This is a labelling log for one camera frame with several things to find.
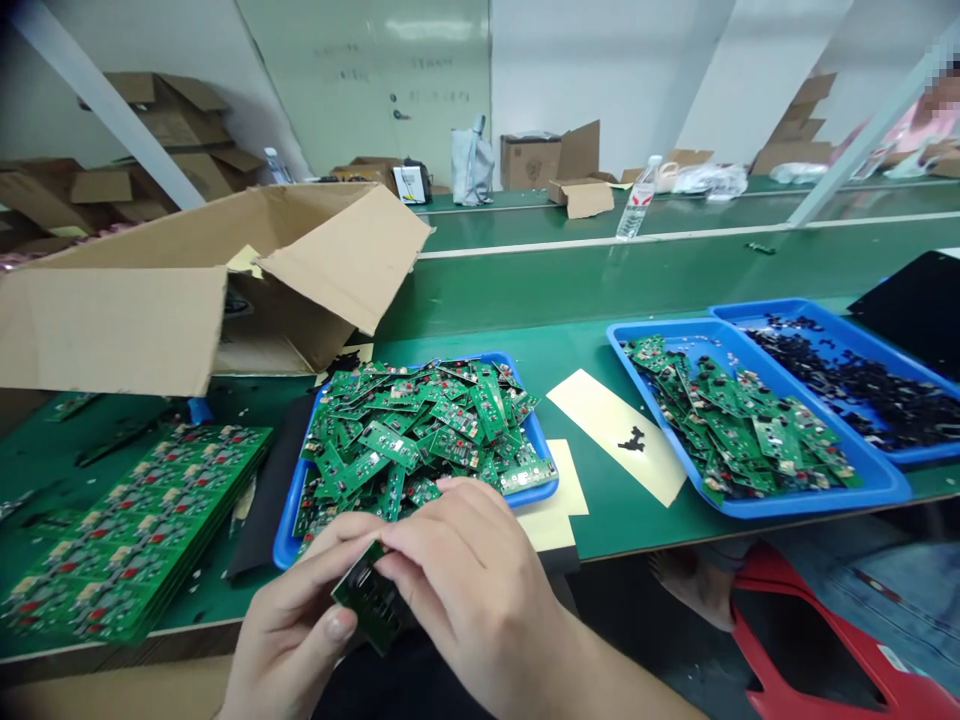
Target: red component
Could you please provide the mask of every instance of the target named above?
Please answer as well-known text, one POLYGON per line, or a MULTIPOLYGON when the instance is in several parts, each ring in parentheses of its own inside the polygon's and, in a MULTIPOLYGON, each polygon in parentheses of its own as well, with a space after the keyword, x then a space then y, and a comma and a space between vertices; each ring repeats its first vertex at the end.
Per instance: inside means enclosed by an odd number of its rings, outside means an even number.
POLYGON ((772 548, 762 544, 754 548, 746 567, 737 575, 734 587, 753 592, 792 595, 806 602, 820 613, 837 639, 847 648, 850 657, 873 681, 886 701, 883 710, 875 712, 794 690, 780 675, 734 605, 733 639, 763 688, 747 691, 747 699, 765 720, 806 720, 811 717, 820 720, 960 718, 960 705, 950 693, 928 677, 897 670, 874 638, 827 610, 814 597, 813 591, 800 575, 772 548))

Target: plastic water bottle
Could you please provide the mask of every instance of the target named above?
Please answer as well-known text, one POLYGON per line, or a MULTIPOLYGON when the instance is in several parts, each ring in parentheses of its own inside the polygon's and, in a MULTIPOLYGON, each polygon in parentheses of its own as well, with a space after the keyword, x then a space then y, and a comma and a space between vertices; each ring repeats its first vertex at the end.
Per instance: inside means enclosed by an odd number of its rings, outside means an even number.
POLYGON ((657 170, 660 169, 660 163, 662 162, 662 156, 651 155, 650 159, 647 160, 647 167, 643 175, 638 177, 633 187, 630 188, 627 206, 623 209, 620 224, 617 225, 618 240, 629 240, 636 237, 640 232, 640 225, 647 215, 647 208, 650 207, 650 202, 656 192, 657 170))

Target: yellow paper sheet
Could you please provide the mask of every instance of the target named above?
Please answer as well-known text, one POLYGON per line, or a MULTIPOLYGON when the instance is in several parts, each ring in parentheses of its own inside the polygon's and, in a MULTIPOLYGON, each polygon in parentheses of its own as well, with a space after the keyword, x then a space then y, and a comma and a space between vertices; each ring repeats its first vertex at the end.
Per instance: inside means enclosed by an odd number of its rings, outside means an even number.
POLYGON ((253 264, 253 261, 258 257, 260 257, 260 253, 258 253, 249 245, 245 245, 240 252, 234 255, 230 261, 227 262, 227 270, 233 270, 234 272, 249 272, 252 273, 254 277, 262 278, 263 270, 261 270, 258 265, 253 264))
POLYGON ((576 545, 570 516, 590 514, 567 441, 547 440, 547 445, 560 473, 557 491, 543 502, 524 505, 514 511, 537 552, 576 545))
POLYGON ((547 393, 567 416, 616 460, 651 495, 670 507, 687 474, 663 432, 585 370, 577 370, 547 393), (625 450, 619 443, 640 429, 644 449, 625 450))
MULTIPOLYGON (((343 350, 341 350, 338 355, 349 355, 350 353, 357 353, 357 358, 360 362, 370 362, 373 360, 373 343, 364 343, 363 345, 345 345, 343 350)), ((314 387, 323 385, 327 378, 330 377, 330 373, 324 370, 322 373, 317 375, 317 381, 313 384, 314 387)))

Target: stack of circuit boards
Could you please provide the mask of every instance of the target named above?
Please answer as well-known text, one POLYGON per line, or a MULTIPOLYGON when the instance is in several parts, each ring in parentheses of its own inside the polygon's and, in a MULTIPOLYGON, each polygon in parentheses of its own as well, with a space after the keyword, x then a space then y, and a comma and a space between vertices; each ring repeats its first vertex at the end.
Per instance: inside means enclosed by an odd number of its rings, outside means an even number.
POLYGON ((3 605, 16 630, 137 642, 223 524, 269 428, 180 425, 65 530, 3 605))
POLYGON ((624 346, 717 504, 862 484, 838 436, 793 397, 778 398, 756 373, 728 375, 709 356, 694 364, 660 335, 624 346))
POLYGON ((393 522, 438 497, 444 475, 478 478, 503 495, 556 480, 521 427, 538 401, 508 365, 479 360, 335 373, 303 445, 294 536, 309 542, 345 510, 393 522))

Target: white door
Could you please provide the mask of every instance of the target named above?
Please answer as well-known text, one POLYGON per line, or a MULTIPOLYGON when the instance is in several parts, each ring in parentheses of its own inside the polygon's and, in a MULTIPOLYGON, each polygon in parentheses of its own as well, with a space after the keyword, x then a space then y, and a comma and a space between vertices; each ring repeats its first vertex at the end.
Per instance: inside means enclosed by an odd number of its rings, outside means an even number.
POLYGON ((409 156, 450 184, 450 130, 490 116, 487 2, 238 5, 315 175, 357 155, 409 156))

